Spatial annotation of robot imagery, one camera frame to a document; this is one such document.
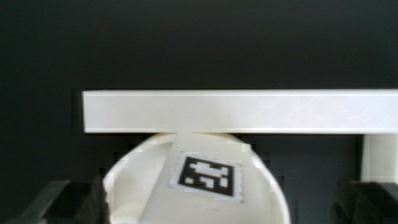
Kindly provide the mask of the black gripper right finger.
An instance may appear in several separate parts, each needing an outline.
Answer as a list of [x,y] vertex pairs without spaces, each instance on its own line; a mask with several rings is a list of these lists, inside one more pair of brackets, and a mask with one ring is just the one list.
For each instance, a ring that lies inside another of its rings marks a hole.
[[342,179],[333,224],[398,224],[398,184]]

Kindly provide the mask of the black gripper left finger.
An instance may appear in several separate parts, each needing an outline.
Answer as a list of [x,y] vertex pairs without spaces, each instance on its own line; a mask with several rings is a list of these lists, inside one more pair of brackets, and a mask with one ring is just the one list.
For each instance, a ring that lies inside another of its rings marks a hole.
[[111,224],[102,178],[52,181],[20,215],[27,224]]

